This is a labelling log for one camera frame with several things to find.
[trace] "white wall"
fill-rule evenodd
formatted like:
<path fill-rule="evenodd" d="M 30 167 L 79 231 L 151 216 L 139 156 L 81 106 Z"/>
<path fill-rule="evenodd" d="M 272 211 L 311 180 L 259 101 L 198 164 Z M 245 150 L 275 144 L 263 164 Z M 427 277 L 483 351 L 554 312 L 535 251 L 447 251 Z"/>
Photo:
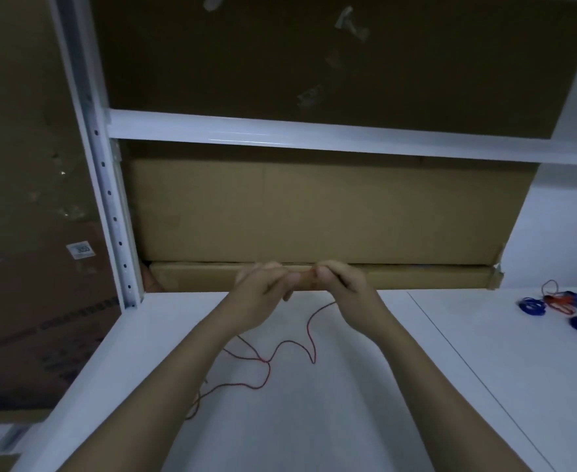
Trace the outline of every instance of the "white wall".
<path fill-rule="evenodd" d="M 543 164 L 502 257 L 502 287 L 577 286 L 577 166 Z"/>

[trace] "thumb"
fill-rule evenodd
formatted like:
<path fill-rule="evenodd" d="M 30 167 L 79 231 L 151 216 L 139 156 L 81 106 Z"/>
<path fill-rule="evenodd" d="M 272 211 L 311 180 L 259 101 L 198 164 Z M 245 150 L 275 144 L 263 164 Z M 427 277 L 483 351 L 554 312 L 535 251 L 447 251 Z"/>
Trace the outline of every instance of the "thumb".
<path fill-rule="evenodd" d="M 317 266 L 317 278 L 335 299 L 347 292 L 347 288 L 340 282 L 339 277 L 328 267 Z"/>
<path fill-rule="evenodd" d="M 286 273 L 280 278 L 275 285 L 269 290 L 267 295 L 275 301 L 279 302 L 285 294 L 290 292 L 299 282 L 301 275 L 297 272 Z"/>

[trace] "hand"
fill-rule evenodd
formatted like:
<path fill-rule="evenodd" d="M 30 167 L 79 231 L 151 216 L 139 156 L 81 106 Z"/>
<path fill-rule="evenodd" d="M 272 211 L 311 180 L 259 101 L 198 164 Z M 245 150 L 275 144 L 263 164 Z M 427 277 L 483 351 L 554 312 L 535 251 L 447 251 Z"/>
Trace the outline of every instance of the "hand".
<path fill-rule="evenodd" d="M 319 262 L 317 278 L 339 305 L 340 314 L 356 331 L 374 340 L 393 316 L 362 270 L 335 260 Z"/>
<path fill-rule="evenodd" d="M 256 263 L 236 275 L 236 284 L 216 307 L 232 336 L 249 331 L 267 319 L 284 298 L 288 301 L 300 274 L 277 262 Z"/>

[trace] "label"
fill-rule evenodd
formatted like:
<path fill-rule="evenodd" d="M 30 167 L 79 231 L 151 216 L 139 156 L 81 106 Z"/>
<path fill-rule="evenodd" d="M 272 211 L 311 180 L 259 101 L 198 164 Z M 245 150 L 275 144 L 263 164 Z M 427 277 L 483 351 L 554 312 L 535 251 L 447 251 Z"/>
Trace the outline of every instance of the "label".
<path fill-rule="evenodd" d="M 0 456 L 11 456 L 24 452 L 29 431 L 39 428 L 37 424 L 0 424 Z"/>
<path fill-rule="evenodd" d="M 81 260 L 82 258 L 94 257 L 96 253 L 92 250 L 92 247 L 89 245 L 89 242 L 77 242 L 76 244 L 69 244 L 66 245 L 66 248 L 74 257 L 74 260 Z"/>

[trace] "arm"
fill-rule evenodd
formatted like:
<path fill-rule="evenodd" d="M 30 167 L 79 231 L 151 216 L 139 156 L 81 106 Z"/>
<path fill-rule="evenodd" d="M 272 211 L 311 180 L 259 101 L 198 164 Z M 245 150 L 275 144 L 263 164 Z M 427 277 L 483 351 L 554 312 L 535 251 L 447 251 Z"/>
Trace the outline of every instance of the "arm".
<path fill-rule="evenodd" d="M 92 433 L 60 472 L 160 470 L 221 349 L 263 323 L 299 280 L 277 263 L 239 272 L 235 288 Z"/>
<path fill-rule="evenodd" d="M 317 277 L 347 323 L 387 359 L 437 472 L 529 471 L 400 325 L 361 270 L 326 261 L 317 266 Z"/>

